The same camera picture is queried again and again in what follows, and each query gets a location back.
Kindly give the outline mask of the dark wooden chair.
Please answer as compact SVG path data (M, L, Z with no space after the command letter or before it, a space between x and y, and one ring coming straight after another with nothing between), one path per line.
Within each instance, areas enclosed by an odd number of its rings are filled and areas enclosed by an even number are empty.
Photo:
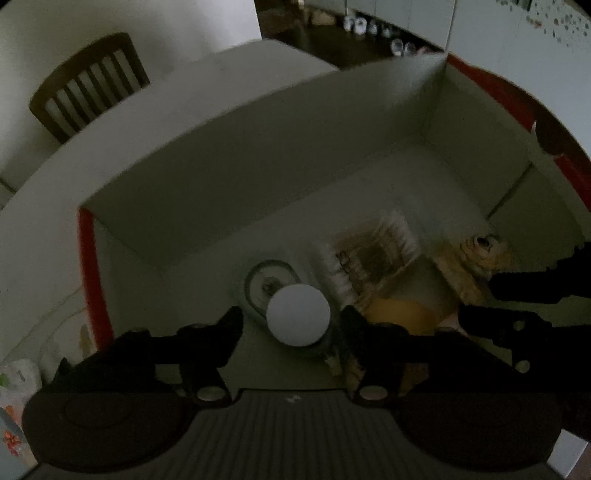
M130 35L117 32L59 65L33 93L29 110L64 144L149 83Z

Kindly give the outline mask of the red white cardboard box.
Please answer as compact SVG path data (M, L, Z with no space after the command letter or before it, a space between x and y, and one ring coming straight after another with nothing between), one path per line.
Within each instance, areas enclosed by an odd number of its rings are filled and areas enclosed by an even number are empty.
M235 303L256 258L304 281L332 236L392 208L426 243L492 228L528 268L590 234L590 167L530 138L537 103L453 57L383 61L297 83L133 160L87 202L116 334L164 335Z

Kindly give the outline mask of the cotton swab bag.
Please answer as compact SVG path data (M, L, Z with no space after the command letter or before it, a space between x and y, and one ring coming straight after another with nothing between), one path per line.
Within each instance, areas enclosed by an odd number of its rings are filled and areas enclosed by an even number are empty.
M318 273L339 307L363 312L385 297L394 281L421 255L421 247L399 209L335 233L314 245Z

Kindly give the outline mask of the white round disc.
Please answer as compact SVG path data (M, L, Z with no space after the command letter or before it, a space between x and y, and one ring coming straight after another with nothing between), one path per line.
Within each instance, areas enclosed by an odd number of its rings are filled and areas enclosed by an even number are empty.
M329 301L307 284L280 289L270 298L266 324L277 341L290 347L307 347L325 336L331 323Z

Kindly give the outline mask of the yellow spotted plush toy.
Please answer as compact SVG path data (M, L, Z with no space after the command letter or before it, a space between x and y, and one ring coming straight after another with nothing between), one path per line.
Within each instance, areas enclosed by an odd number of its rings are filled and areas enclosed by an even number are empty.
M375 298L363 315L373 324L395 324L411 335L428 335L438 329L460 330L458 314L442 317L423 304L411 300Z

